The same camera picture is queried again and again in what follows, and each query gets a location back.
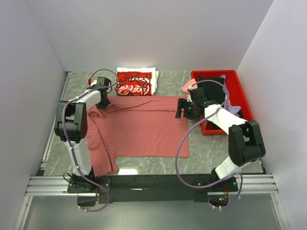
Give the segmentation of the dusty rose t-shirt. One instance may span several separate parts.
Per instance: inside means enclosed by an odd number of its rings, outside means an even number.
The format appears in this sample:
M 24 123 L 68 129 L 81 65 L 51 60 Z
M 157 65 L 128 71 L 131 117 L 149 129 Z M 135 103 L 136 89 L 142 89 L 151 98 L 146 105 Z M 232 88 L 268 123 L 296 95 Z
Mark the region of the dusty rose t-shirt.
M 119 171 L 117 157 L 189 157 L 185 118 L 176 119 L 179 96 L 115 96 L 87 112 L 87 145 L 96 177 Z

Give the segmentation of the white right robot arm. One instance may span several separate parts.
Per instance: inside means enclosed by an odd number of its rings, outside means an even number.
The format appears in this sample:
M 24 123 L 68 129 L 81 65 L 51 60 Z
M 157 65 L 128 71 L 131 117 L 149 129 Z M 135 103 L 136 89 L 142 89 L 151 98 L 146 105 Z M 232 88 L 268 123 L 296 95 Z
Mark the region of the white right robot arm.
M 202 118 L 196 124 L 210 121 L 228 135 L 228 157 L 212 171 L 208 185 L 191 185 L 179 174 L 177 160 L 175 170 L 179 180 L 191 188 L 209 188 L 222 191 L 227 186 L 227 179 L 238 174 L 242 168 L 265 156 L 266 150 L 257 121 L 247 121 L 223 108 L 214 100 L 207 100 L 202 88 L 188 89 L 189 97 L 177 102 L 176 118 L 189 120 Z

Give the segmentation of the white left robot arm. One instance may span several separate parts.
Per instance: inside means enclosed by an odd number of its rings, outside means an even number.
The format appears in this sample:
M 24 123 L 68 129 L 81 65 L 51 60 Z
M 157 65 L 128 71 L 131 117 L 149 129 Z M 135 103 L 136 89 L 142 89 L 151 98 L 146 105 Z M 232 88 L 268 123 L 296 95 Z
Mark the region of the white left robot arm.
M 73 173 L 69 183 L 86 193 L 95 188 L 106 192 L 95 181 L 94 170 L 86 153 L 85 138 L 88 132 L 88 110 L 92 107 L 106 108 L 110 104 L 107 94 L 114 85 L 106 77 L 98 77 L 95 81 L 89 78 L 88 83 L 89 87 L 81 95 L 58 102 L 54 132 L 64 142 L 70 154 Z

